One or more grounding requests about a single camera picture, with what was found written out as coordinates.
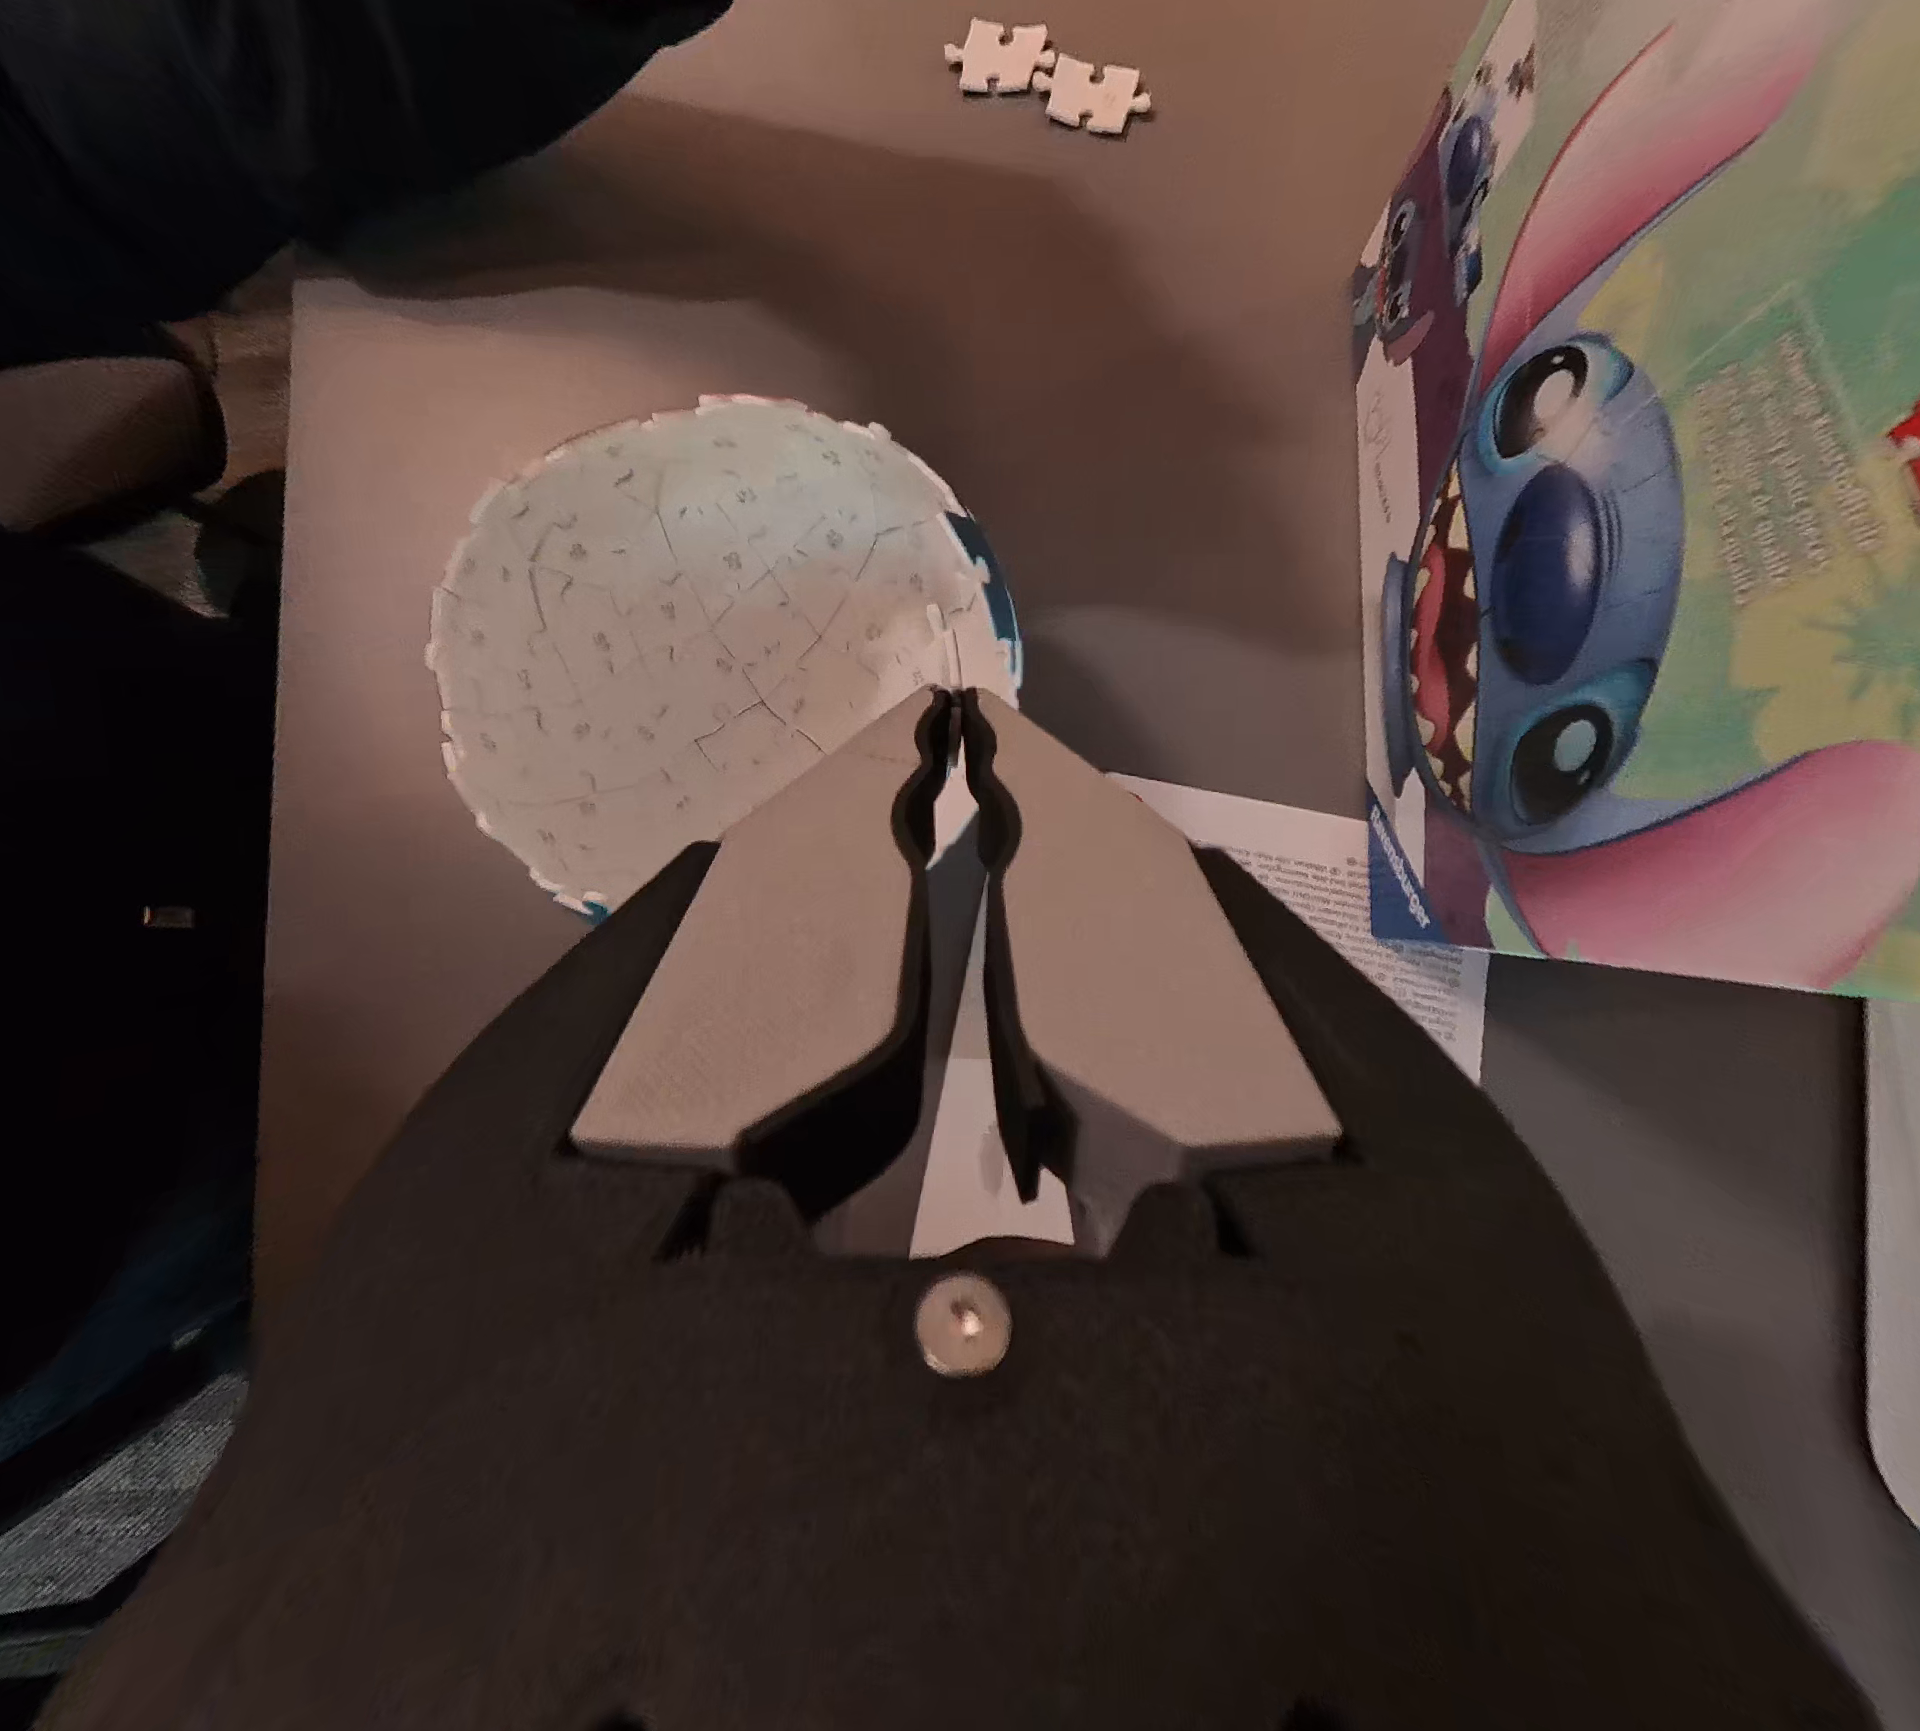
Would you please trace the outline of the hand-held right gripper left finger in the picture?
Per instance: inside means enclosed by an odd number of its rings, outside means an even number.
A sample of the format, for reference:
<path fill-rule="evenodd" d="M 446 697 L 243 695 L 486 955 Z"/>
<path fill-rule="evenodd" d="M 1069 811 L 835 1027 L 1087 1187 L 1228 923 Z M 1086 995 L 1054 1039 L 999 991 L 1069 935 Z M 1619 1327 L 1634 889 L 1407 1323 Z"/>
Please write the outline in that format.
<path fill-rule="evenodd" d="M 952 693 L 922 689 L 732 825 L 572 1121 L 583 1155 L 827 1215 L 922 1111 L 928 865 Z"/>

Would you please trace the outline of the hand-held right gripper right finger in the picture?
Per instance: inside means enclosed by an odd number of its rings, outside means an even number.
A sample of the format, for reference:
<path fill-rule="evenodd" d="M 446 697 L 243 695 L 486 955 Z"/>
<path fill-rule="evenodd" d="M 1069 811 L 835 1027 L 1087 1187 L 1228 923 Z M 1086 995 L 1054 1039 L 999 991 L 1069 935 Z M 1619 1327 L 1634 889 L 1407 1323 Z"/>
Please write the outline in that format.
<path fill-rule="evenodd" d="M 982 861 L 980 995 L 1024 1201 L 1079 1205 L 1326 1157 L 1328 1095 L 1196 847 L 984 689 L 961 703 Z"/>

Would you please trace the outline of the partly built blue puzzle ball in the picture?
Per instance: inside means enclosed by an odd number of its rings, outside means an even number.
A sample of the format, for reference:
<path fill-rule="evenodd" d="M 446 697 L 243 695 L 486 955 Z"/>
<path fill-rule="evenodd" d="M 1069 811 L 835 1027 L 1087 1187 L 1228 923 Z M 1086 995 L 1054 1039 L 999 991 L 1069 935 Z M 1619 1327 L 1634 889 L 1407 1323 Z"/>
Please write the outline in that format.
<path fill-rule="evenodd" d="M 590 921 L 905 695 L 1024 683 L 1012 591 L 948 482 L 880 424 L 750 396 L 493 484 L 423 663 L 447 783 Z"/>

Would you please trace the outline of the printed cardboard puzzle box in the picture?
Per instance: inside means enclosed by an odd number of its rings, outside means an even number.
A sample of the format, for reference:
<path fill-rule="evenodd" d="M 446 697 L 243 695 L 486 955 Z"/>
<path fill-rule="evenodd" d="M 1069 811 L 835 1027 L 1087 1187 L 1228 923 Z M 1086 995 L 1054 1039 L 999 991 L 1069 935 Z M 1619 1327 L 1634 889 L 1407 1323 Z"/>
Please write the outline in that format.
<path fill-rule="evenodd" d="M 1917 0 L 1487 0 L 1353 274 L 1369 925 L 1915 1001 Z"/>

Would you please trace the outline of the white instruction leaflet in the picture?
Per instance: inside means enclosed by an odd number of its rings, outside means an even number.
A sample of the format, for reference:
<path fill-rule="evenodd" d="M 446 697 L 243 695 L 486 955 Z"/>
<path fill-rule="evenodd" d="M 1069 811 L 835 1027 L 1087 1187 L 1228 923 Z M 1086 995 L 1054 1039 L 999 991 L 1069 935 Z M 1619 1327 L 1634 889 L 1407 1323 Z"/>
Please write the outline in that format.
<path fill-rule="evenodd" d="M 1116 781 L 1168 823 L 1219 847 L 1412 1015 L 1447 1059 L 1482 1079 L 1487 957 L 1445 945 L 1391 945 L 1374 937 L 1369 843 L 1352 817 L 1235 793 L 1120 775 Z M 952 1033 L 931 1099 L 925 1167 L 908 1253 L 929 1259 L 980 1239 L 1021 1237 L 1065 1245 L 1073 1237 L 1064 1183 L 1043 1173 L 1021 1201 L 995 1129 L 984 927 L 974 927 Z"/>

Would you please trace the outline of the grey mesh office chair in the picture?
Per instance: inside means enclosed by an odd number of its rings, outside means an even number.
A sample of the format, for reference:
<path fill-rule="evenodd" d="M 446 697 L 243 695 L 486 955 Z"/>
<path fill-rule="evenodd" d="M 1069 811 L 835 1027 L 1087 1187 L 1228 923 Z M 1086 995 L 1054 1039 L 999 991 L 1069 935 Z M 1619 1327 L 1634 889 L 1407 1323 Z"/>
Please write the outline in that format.
<path fill-rule="evenodd" d="M 212 488 L 228 470 L 213 370 L 191 326 L 4 368 L 4 532 L 81 544 Z"/>

